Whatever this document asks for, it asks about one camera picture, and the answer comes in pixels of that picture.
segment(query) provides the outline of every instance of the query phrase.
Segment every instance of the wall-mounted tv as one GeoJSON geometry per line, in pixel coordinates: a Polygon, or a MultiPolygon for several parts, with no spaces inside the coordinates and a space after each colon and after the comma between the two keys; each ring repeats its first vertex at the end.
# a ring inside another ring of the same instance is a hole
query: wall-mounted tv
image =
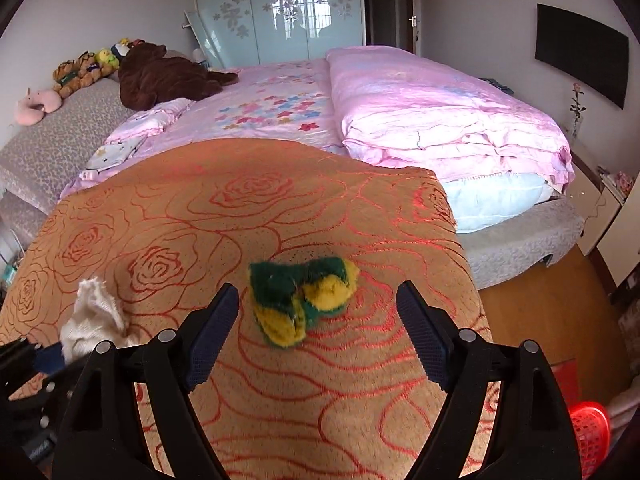
{"type": "Polygon", "coordinates": [[[625,107],[629,38],[586,16],[538,4],[536,59],[625,107]]]}

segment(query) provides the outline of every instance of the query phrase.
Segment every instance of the doorway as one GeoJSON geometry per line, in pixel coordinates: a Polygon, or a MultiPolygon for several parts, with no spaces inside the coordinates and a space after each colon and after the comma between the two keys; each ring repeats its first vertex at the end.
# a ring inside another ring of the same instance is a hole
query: doorway
{"type": "Polygon", "coordinates": [[[414,52],[414,0],[364,0],[368,45],[414,52]]]}

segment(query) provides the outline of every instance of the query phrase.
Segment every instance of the gray bed frame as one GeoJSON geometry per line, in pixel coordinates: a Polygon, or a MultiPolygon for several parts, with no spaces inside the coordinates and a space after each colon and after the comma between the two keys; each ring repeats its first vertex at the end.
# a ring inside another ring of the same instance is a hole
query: gray bed frame
{"type": "Polygon", "coordinates": [[[534,264],[558,262],[575,245],[584,220],[558,197],[501,224],[458,235],[478,289],[506,282],[534,264]]]}

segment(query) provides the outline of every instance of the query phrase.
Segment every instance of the sliding glass door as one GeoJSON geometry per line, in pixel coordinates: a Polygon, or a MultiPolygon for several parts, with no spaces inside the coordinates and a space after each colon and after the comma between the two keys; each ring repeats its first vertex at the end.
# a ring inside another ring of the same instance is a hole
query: sliding glass door
{"type": "Polygon", "coordinates": [[[329,48],[364,44],[361,0],[196,1],[204,28],[198,42],[224,68],[315,59],[329,48]]]}

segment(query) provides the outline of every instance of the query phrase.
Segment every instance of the red plastic basket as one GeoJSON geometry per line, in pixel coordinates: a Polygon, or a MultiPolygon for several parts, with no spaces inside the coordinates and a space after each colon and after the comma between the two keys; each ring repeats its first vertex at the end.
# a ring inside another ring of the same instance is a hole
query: red plastic basket
{"type": "Polygon", "coordinates": [[[609,416],[604,406],[597,402],[580,402],[569,408],[569,414],[580,450],[582,478],[585,479],[596,470],[609,450],[609,416]]]}

